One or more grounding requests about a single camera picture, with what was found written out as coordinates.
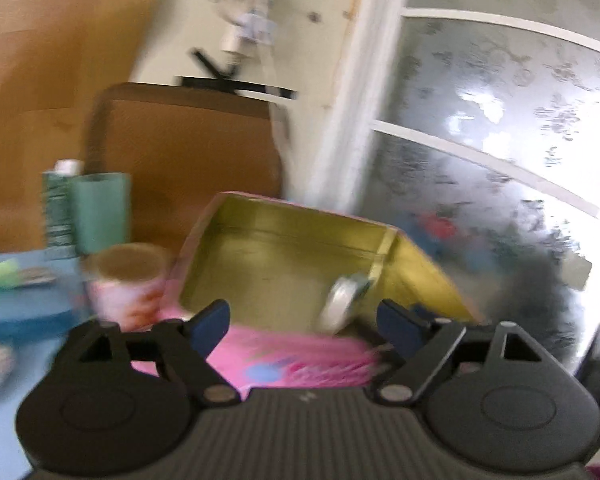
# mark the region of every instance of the white wall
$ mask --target white wall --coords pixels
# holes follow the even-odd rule
[[[275,63],[278,85],[298,92],[288,103],[294,149],[294,174],[287,196],[304,195],[318,150],[320,131],[334,99],[334,81],[353,28],[357,0],[276,0]],[[319,15],[318,23],[309,14]],[[227,24],[210,0],[160,0],[131,81],[176,84],[176,76],[207,76],[190,57],[202,48],[218,63]],[[257,60],[248,60],[239,79],[263,83]]]

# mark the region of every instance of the metal screw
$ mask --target metal screw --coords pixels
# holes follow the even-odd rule
[[[209,386],[203,392],[205,399],[214,404],[222,404],[224,402],[230,402],[236,397],[236,391],[231,386],[225,384],[214,384]]]
[[[380,396],[388,402],[406,402],[413,397],[413,392],[408,386],[389,384],[380,389]]]

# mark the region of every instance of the open box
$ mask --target open box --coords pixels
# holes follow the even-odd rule
[[[233,322],[310,333],[333,283],[356,272],[373,280],[353,306],[371,323],[383,298],[472,319],[452,283],[397,228],[236,192],[218,194],[194,226],[166,299],[195,313],[221,298]]]

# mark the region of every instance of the white bottle cap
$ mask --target white bottle cap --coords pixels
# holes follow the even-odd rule
[[[76,158],[64,158],[56,161],[54,171],[61,176],[76,176],[82,173],[82,161]]]

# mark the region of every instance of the door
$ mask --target door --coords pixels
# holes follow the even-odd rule
[[[574,369],[600,323],[600,0],[369,5],[307,202],[402,228]]]

